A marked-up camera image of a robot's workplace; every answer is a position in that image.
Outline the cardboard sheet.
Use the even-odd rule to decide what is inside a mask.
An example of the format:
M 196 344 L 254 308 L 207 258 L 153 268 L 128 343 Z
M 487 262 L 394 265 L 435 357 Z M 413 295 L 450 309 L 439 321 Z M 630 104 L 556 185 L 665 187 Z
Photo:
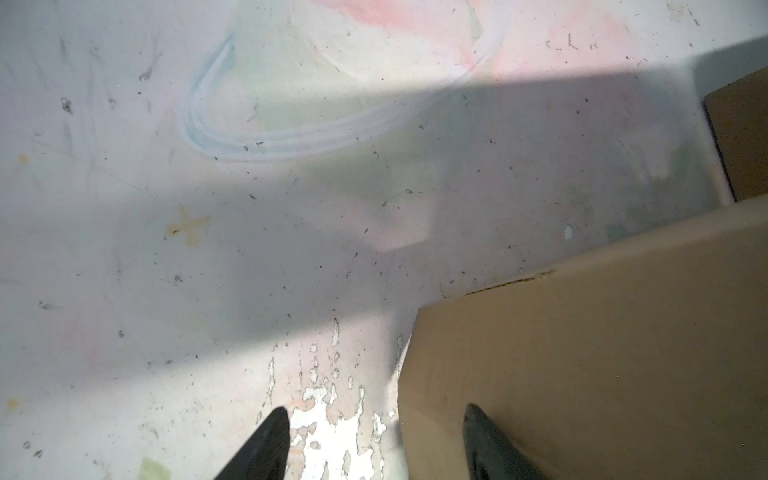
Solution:
M 410 478 L 470 479 L 470 403 L 544 478 L 765 478 L 766 198 L 420 309 Z

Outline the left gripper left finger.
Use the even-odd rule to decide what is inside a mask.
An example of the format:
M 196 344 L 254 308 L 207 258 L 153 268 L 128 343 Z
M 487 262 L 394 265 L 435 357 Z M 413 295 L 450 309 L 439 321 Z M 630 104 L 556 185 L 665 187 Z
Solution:
M 290 451 L 290 423 L 284 407 L 275 408 L 215 480 L 283 480 Z

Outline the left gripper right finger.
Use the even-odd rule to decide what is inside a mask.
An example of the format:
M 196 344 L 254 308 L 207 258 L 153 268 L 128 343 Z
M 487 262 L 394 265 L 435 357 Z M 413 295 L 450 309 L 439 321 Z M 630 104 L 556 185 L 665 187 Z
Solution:
M 472 480 L 542 480 L 544 476 L 507 439 L 476 404 L 463 420 L 465 456 Z

